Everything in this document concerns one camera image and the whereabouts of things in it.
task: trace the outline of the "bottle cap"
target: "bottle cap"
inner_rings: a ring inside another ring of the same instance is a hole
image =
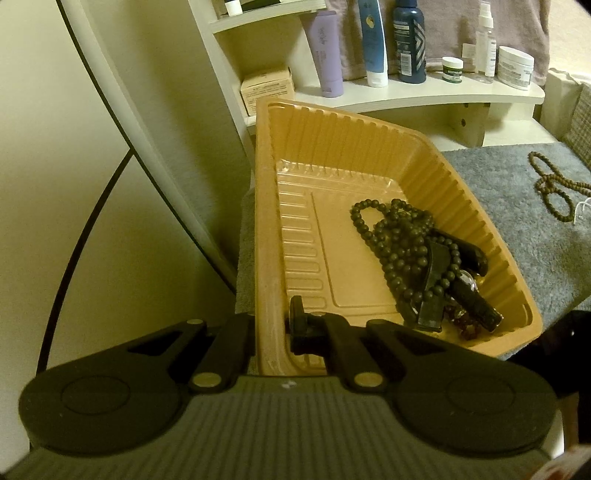
[[[396,6],[402,8],[415,8],[417,6],[417,0],[398,0]]]
[[[230,0],[229,2],[225,2],[226,10],[228,11],[228,15],[233,17],[234,15],[240,15],[242,13],[242,5],[240,4],[240,0]]]
[[[489,2],[480,2],[480,14],[478,15],[478,24],[481,27],[494,28],[494,21],[491,14],[491,5]]]
[[[388,72],[365,72],[368,77],[368,85],[370,87],[386,87],[388,86]]]

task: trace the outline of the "black mount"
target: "black mount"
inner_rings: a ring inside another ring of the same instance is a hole
[[[228,390],[246,374],[254,330],[247,314],[220,329],[189,320],[49,369],[20,398],[31,443],[97,456],[149,442],[194,395]],[[321,355],[345,388],[384,398],[408,430],[457,455],[535,447],[555,415],[554,393],[537,374],[386,320],[352,327],[337,314],[306,313],[296,296],[289,330],[293,353]]]

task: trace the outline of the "white shelf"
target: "white shelf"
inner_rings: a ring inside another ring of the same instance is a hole
[[[223,17],[209,24],[213,33],[219,33],[231,28],[240,27],[267,18],[281,17],[304,12],[314,12],[326,8],[324,0],[295,0],[270,7],[257,8],[234,17]]]
[[[518,90],[497,79],[492,84],[481,83],[464,75],[463,82],[445,82],[440,73],[429,73],[427,81],[418,85],[392,80],[384,88],[372,88],[365,79],[345,82],[345,92],[337,98],[325,98],[320,86],[298,88],[295,100],[352,113],[374,112],[408,106],[441,105],[445,103],[530,103],[544,102],[544,91],[532,84],[528,91]],[[256,117],[245,118],[246,125],[256,124]]]

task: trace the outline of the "pink towel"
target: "pink towel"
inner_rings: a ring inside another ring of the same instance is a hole
[[[396,73],[396,46],[392,24],[394,0],[379,0],[386,48],[388,71]],[[340,54],[345,80],[365,76],[361,22],[357,0],[326,0],[329,9],[339,15]],[[427,32],[427,68],[441,69],[441,58],[462,57],[464,43],[476,43],[478,0],[418,0],[425,15]],[[513,47],[535,58],[534,81],[543,85],[550,61],[548,15],[550,0],[492,0],[496,40],[499,46]]]

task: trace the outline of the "small jar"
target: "small jar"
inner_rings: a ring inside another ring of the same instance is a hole
[[[462,69],[464,61],[455,57],[443,57],[443,80],[449,83],[462,82]]]

